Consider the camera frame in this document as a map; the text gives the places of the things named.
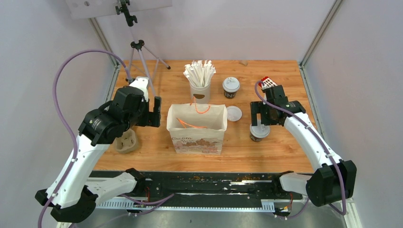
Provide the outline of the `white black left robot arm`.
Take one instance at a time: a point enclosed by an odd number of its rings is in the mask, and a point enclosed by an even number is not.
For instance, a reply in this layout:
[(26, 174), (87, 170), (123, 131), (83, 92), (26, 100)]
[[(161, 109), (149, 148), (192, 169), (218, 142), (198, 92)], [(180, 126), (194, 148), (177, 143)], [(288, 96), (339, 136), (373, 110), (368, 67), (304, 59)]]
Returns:
[(118, 195), (141, 196), (145, 192), (145, 177), (134, 168), (99, 184), (89, 185), (86, 181), (114, 140), (132, 126), (160, 126), (161, 103), (161, 97), (156, 96), (150, 109), (144, 88), (119, 88), (112, 100), (85, 115), (61, 173), (49, 188), (37, 191), (35, 199), (43, 207), (51, 208), (50, 214), (56, 221), (80, 223), (97, 205)]

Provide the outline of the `paper takeout bag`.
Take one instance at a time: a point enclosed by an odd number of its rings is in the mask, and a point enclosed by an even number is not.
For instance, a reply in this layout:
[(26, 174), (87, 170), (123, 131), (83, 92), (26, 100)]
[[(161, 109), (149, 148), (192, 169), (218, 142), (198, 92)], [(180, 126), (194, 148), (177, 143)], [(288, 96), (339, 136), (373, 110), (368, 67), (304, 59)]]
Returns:
[(166, 128), (176, 153), (220, 155), (227, 116), (223, 104), (172, 104)]

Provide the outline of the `brown cup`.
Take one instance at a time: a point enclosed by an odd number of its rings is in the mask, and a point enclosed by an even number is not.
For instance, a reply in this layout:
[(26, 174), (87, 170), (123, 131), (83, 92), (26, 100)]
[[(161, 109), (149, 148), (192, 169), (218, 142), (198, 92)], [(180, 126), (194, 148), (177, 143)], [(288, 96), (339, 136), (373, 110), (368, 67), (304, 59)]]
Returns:
[(263, 138), (256, 137), (256, 136), (253, 135), (252, 133), (250, 133), (249, 136), (250, 136), (250, 139), (251, 139), (252, 141), (254, 141), (254, 142), (261, 142), (261, 141), (263, 140)]
[(224, 89), (224, 96), (228, 99), (233, 99), (236, 94), (237, 94), (238, 90), (227, 90)]

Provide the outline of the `white coffee cup lid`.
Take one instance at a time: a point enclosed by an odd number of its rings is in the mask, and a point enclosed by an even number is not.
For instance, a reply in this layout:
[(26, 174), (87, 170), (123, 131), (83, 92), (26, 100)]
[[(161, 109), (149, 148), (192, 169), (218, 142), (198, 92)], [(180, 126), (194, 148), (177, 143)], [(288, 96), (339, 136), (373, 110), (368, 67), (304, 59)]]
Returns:
[(234, 93), (237, 92), (240, 88), (240, 82), (235, 77), (227, 77), (222, 82), (222, 87), (225, 91)]

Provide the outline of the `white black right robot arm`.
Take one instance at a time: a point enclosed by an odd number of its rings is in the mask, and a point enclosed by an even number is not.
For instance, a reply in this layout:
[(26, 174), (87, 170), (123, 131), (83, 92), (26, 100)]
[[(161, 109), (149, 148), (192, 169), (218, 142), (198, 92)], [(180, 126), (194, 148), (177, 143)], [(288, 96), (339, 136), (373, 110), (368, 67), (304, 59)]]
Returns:
[(272, 194), (284, 198), (290, 192), (307, 196), (321, 207), (329, 205), (338, 213), (346, 214), (346, 200), (353, 196), (357, 167), (353, 161), (343, 160), (325, 142), (312, 125), (304, 107), (298, 101), (289, 101), (281, 85), (267, 86), (258, 81), (255, 92), (260, 101), (251, 102), (251, 125), (281, 125), (296, 139), (314, 170), (312, 175), (293, 171), (281, 173), (271, 185)]

